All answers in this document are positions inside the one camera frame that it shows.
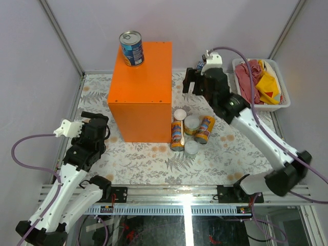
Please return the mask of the yellow porridge can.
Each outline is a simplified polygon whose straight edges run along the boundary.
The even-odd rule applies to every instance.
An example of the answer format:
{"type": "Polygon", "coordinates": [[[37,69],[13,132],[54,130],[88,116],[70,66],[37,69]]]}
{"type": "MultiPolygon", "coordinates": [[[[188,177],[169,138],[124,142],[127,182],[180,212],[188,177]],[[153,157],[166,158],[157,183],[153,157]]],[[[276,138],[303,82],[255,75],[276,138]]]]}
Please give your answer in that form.
{"type": "Polygon", "coordinates": [[[204,116],[194,136],[194,140],[199,144],[206,144],[209,140],[210,134],[212,133],[215,122],[216,120],[214,117],[204,116]]]}

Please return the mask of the blue tin can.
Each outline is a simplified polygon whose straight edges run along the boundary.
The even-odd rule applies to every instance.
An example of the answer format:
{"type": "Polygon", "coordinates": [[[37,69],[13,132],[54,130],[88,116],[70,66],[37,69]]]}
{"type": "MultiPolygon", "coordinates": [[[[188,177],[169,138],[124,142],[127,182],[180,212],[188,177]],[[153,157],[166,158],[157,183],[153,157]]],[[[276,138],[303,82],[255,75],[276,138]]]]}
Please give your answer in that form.
{"type": "Polygon", "coordinates": [[[144,62],[144,51],[141,34],[137,31],[126,31],[119,36],[124,61],[128,66],[137,67],[144,62]]]}
{"type": "Polygon", "coordinates": [[[197,70],[202,70],[203,66],[204,66],[204,62],[201,60],[201,61],[198,62],[197,66],[196,66],[196,69],[197,70]]]}

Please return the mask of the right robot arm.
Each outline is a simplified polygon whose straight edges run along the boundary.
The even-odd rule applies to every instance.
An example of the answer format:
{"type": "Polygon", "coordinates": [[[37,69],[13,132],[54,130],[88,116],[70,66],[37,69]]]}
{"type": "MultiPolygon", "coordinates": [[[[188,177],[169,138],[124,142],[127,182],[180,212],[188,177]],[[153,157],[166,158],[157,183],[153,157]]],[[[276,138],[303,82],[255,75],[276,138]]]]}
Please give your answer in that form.
{"type": "Polygon", "coordinates": [[[193,94],[203,96],[214,113],[228,125],[234,127],[266,157],[272,170],[256,175],[244,175],[234,184],[234,197],[245,202],[255,193],[271,191],[283,197],[307,174],[301,164],[311,162],[308,151],[299,152],[287,145],[271,129],[263,133],[264,123],[255,119],[250,104],[241,96],[230,91],[228,77],[221,68],[210,68],[202,74],[187,68],[183,80],[183,93],[194,83],[193,94]]]}

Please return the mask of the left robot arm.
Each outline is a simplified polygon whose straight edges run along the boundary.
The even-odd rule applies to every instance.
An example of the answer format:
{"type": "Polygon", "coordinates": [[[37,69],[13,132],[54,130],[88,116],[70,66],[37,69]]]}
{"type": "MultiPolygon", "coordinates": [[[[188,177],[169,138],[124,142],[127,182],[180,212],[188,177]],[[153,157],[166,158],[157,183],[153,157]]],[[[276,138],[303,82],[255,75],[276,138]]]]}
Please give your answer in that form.
{"type": "Polygon", "coordinates": [[[42,168],[54,175],[56,181],[35,213],[16,226],[15,230],[21,236],[19,245],[24,241],[31,245],[63,245],[71,227],[91,205],[111,199],[111,182],[99,175],[88,180],[82,193],[71,199],[91,167],[104,154],[105,140],[110,136],[108,117],[85,111],[81,116],[89,121],[64,119],[51,134],[52,137],[70,138],[71,147],[66,151],[58,173],[42,168]]]}

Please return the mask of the orange wooden box shelf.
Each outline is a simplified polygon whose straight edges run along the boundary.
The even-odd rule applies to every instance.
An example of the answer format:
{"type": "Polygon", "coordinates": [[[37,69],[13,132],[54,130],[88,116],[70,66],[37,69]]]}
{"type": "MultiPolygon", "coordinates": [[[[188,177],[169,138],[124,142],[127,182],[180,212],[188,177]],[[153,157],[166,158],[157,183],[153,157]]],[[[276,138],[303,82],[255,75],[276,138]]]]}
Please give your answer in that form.
{"type": "Polygon", "coordinates": [[[144,62],[125,64],[117,53],[107,99],[108,107],[125,142],[171,140],[172,43],[144,42],[144,62]]]}

